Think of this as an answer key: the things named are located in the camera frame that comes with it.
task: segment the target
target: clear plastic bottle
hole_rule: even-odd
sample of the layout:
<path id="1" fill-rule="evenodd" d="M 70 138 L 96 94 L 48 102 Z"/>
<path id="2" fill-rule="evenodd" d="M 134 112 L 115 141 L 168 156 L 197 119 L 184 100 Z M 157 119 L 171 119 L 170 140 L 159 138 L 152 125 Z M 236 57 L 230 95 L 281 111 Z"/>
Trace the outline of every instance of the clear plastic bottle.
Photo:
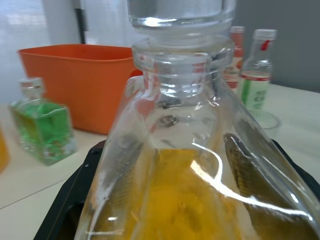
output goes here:
<path id="1" fill-rule="evenodd" d="M 127 83 L 75 239 L 318 239 L 318 200 L 222 78 L 228 18 L 181 20 L 228 1 L 186 2 L 129 0 L 150 35 L 132 48 L 143 77 Z"/>
<path id="2" fill-rule="evenodd" d="M 261 109 L 270 84 L 272 63 L 270 60 L 277 31 L 257 29 L 254 32 L 250 56 L 244 61 L 238 95 L 248 109 Z"/>
<path id="3" fill-rule="evenodd" d="M 42 97 L 39 77 L 20 81 L 24 99 L 10 105 L 22 147 L 46 165 L 76 152 L 76 142 L 66 106 Z"/>
<path id="4" fill-rule="evenodd" d="M 234 41 L 234 55 L 232 63 L 225 68 L 223 72 L 223 79 L 229 85 L 229 87 L 237 93 L 240 70 L 242 68 L 242 61 L 244 57 L 244 26 L 231 27 L 231 39 Z"/>

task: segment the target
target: bottle cap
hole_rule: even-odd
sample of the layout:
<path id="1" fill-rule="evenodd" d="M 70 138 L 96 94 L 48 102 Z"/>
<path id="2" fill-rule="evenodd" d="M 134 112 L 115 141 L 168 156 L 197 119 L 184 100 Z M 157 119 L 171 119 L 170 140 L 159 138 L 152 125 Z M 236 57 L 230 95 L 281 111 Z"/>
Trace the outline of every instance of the bottle cap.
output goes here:
<path id="1" fill-rule="evenodd" d="M 230 32 L 232 34 L 243 34 L 245 32 L 244 26 L 232 26 Z"/>
<path id="2" fill-rule="evenodd" d="M 44 84 L 41 77 L 28 77 L 19 81 L 23 95 L 41 96 L 44 92 Z"/>
<path id="3" fill-rule="evenodd" d="M 274 29 L 257 29 L 254 31 L 253 39 L 256 40 L 275 40 L 277 36 L 277 30 Z"/>

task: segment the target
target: green liquid bottle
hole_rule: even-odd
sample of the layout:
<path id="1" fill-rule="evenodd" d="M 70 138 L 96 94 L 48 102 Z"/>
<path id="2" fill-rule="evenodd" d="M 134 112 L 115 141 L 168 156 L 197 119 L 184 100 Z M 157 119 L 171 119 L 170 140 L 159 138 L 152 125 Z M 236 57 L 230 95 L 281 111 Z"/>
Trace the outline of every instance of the green liquid bottle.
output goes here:
<path id="1" fill-rule="evenodd" d="M 20 81 L 25 99 L 13 102 L 10 110 L 22 147 L 46 165 L 76 151 L 68 108 L 42 97 L 41 78 Z"/>

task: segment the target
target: table surface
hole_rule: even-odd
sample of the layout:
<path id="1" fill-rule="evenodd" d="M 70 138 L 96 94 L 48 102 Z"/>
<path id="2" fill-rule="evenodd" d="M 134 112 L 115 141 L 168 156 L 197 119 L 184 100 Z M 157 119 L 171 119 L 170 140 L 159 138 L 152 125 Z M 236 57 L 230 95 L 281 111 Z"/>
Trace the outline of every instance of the table surface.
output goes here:
<path id="1" fill-rule="evenodd" d="M 275 140 L 320 183 L 320 94 L 271 85 L 264 110 L 281 120 Z M 6 137 L 12 134 L 7 124 L 5 120 Z M 0 183 L 6 183 L 0 185 L 0 239 L 32 240 L 63 183 L 81 165 L 88 150 L 106 138 L 80 131 L 75 131 L 75 136 L 78 153 L 50 167 L 25 159 L 9 137 L 9 145 L 16 149 L 10 151 L 7 172 L 0 174 Z"/>

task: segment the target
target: bottle neck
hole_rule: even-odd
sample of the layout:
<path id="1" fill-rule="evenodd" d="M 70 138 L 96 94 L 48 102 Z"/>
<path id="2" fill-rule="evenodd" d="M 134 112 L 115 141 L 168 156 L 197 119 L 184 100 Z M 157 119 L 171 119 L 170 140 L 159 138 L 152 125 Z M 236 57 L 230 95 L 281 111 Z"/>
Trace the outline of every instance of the bottle neck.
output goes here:
<path id="1" fill-rule="evenodd" d="M 254 40 L 251 47 L 250 58 L 254 58 L 257 60 L 270 59 L 272 46 L 272 40 Z"/>
<path id="2" fill-rule="evenodd" d="M 242 48 L 244 44 L 244 34 L 243 33 L 232 33 L 231 38 L 234 41 L 235 48 Z"/>
<path id="3" fill-rule="evenodd" d="M 30 89 L 22 89 L 22 94 L 26 99 L 32 102 L 37 102 L 43 98 L 42 92 L 34 91 Z"/>
<path id="4" fill-rule="evenodd" d="M 168 97 L 198 95 L 213 80 L 212 75 L 221 72 L 232 59 L 234 43 L 224 35 L 191 37 L 182 43 L 174 38 L 162 44 L 163 39 L 142 40 L 132 51 L 136 67 L 143 71 L 146 89 L 152 86 Z"/>

